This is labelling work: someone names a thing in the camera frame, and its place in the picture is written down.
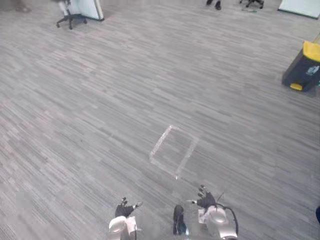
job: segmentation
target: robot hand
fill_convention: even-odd
[[[127,203],[126,198],[122,198],[121,203],[115,209],[115,217],[125,216],[127,218],[136,208],[143,204],[142,201],[139,201],[136,205],[126,206]]]
[[[211,194],[211,192],[207,190],[207,188],[204,185],[201,185],[199,191],[200,192],[198,193],[198,196],[200,197],[200,199],[191,200],[191,203],[197,204],[198,206],[204,209],[208,209],[210,206],[217,207],[217,203],[214,196]]]

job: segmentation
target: whiteboard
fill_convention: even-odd
[[[102,21],[104,20],[104,13],[102,12],[99,0],[71,0],[69,7],[71,14],[81,14],[87,18]]]
[[[320,0],[282,0],[278,10],[318,19]]]

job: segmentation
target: gray carpet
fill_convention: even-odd
[[[124,196],[144,201],[139,239],[174,239],[177,203],[209,239],[184,202],[200,184],[240,240],[319,239],[320,91],[281,85],[319,21],[279,0],[103,0],[105,21],[69,30],[40,2],[0,11],[1,240],[104,240]]]

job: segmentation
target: trash bin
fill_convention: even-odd
[[[282,84],[292,89],[307,92],[320,83],[320,34],[315,41],[305,41],[282,76]]]

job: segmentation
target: yellow lid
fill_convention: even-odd
[[[298,83],[291,83],[290,88],[301,91],[303,88]]]
[[[320,44],[304,41],[302,49],[304,56],[320,63]]]

